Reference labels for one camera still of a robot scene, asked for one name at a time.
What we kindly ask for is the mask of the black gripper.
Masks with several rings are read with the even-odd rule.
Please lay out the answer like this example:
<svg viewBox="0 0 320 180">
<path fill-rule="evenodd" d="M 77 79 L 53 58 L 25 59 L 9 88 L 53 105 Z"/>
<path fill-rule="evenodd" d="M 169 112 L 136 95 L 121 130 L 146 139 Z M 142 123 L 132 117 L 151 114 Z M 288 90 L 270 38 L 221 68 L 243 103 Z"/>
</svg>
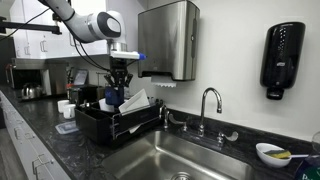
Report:
<svg viewBox="0 0 320 180">
<path fill-rule="evenodd" d="M 127 70 L 127 62 L 124 59 L 110 60 L 111 74 L 106 74 L 104 78 L 108 82 L 109 86 L 115 87 L 115 84 L 123 84 L 124 87 L 129 87 L 129 84 L 133 78 L 133 74 L 130 74 Z"/>
</svg>

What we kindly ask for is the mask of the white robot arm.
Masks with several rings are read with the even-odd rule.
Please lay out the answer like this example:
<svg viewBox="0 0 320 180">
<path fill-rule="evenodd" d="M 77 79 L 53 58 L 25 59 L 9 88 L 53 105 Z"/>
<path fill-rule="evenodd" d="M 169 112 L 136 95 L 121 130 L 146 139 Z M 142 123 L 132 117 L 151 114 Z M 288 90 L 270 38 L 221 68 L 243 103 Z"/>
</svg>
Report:
<svg viewBox="0 0 320 180">
<path fill-rule="evenodd" d="M 66 0 L 38 0 L 50 8 L 81 43 L 106 40 L 110 56 L 129 59 L 126 28 L 122 15 L 114 10 L 79 15 Z"/>
</svg>

